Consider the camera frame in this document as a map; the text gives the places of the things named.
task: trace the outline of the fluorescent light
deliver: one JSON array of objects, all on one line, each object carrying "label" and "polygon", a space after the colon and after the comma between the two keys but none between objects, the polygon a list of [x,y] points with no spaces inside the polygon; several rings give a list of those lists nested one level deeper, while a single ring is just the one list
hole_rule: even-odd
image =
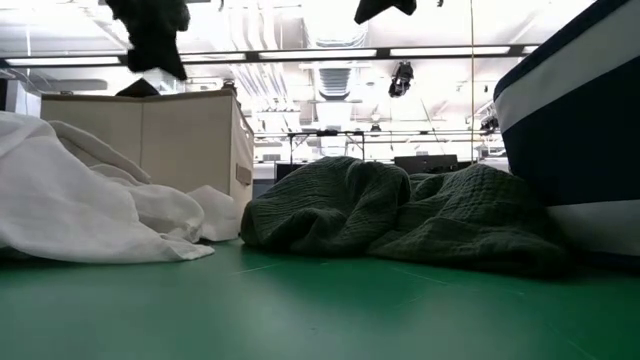
[{"label": "fluorescent light", "polygon": [[276,138],[276,137],[287,137],[289,133],[257,133],[254,135],[255,139],[264,139],[264,138]]},{"label": "fluorescent light", "polygon": [[391,131],[364,131],[364,135],[366,135],[366,136],[380,136],[380,135],[391,136],[391,135],[393,135],[393,133]]},{"label": "fluorescent light", "polygon": [[443,47],[443,48],[406,48],[406,49],[391,49],[391,56],[404,57],[404,56],[452,56],[452,55],[471,55],[472,52],[476,55],[491,55],[491,54],[506,54],[509,52],[508,46],[483,46],[474,47]]},{"label": "fluorescent light", "polygon": [[10,66],[73,66],[73,65],[118,65],[120,60],[109,57],[24,58],[6,59]]},{"label": "fluorescent light", "polygon": [[336,49],[336,50],[306,50],[306,51],[274,51],[261,52],[260,59],[323,59],[323,58],[368,58],[375,57],[375,49]]},{"label": "fluorescent light", "polygon": [[343,61],[323,61],[321,63],[302,63],[298,65],[300,70],[315,70],[315,69],[364,69],[370,68],[370,62],[348,62]]},{"label": "fluorescent light", "polygon": [[307,100],[308,104],[362,104],[362,99],[353,100]]},{"label": "fluorescent light", "polygon": [[62,5],[67,3],[63,0],[2,0],[0,9],[29,9],[39,8],[47,5]]},{"label": "fluorescent light", "polygon": [[532,52],[536,51],[537,48],[538,48],[537,46],[525,46],[524,53],[531,54]]},{"label": "fluorescent light", "polygon": [[228,54],[194,54],[180,56],[185,64],[192,62],[225,62],[225,61],[242,61],[246,59],[244,53],[228,53]]}]

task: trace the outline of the green floor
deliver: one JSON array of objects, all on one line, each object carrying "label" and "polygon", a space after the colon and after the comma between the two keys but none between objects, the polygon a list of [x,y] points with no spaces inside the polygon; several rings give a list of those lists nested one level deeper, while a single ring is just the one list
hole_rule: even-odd
[{"label": "green floor", "polygon": [[634,359],[640,280],[541,283],[375,259],[0,265],[0,359]]}]

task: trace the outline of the white sheet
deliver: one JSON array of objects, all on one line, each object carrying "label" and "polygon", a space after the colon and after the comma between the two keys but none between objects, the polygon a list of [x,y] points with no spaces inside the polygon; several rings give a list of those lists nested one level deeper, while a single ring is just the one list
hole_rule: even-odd
[{"label": "white sheet", "polygon": [[0,112],[0,247],[90,263],[191,260],[213,253],[192,243],[203,222],[186,194],[112,165],[94,171],[45,121]]},{"label": "white sheet", "polygon": [[[91,170],[108,177],[118,184],[127,186],[128,191],[136,198],[137,205],[139,202],[137,197],[143,193],[147,197],[146,199],[140,199],[144,204],[155,198],[153,206],[147,206],[146,210],[140,208],[143,205],[138,206],[139,214],[141,214],[141,211],[148,213],[153,210],[156,213],[152,215],[152,218],[157,223],[158,217],[162,217],[164,221],[169,221],[176,220],[182,216],[180,212],[176,212],[176,205],[173,201],[178,201],[182,198],[180,201],[183,205],[191,203],[190,206],[193,207],[192,201],[184,199],[185,196],[176,196],[178,192],[173,189],[168,190],[168,188],[157,185],[144,186],[151,184],[151,177],[133,161],[127,159],[94,135],[61,121],[51,121],[49,124],[56,131],[58,139],[60,139],[65,148],[85,165],[89,166]],[[160,202],[161,199],[172,197],[171,194],[175,198],[173,201]],[[204,211],[204,221],[201,219],[200,210],[192,208],[188,212],[188,214],[197,218],[199,222],[202,222],[202,234],[200,235],[202,238],[211,241],[224,241],[235,239],[238,236],[240,218],[235,210],[235,201],[231,196],[208,185],[202,186],[187,195],[194,199]],[[141,218],[141,221],[147,224],[144,218]]]}]

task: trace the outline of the vertical pole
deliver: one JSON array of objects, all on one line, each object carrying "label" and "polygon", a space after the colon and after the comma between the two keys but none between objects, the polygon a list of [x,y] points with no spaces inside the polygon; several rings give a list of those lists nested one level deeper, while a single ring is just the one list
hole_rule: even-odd
[{"label": "vertical pole", "polygon": [[291,135],[289,135],[289,165],[293,168],[293,136]]}]

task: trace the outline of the dark green blanket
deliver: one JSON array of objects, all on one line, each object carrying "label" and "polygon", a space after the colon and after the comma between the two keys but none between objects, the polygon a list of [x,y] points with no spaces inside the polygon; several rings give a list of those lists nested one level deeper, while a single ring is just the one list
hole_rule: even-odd
[{"label": "dark green blanket", "polygon": [[408,176],[349,157],[308,164],[250,202],[245,243],[309,256],[396,260],[554,276],[561,236],[521,179],[484,165]]}]

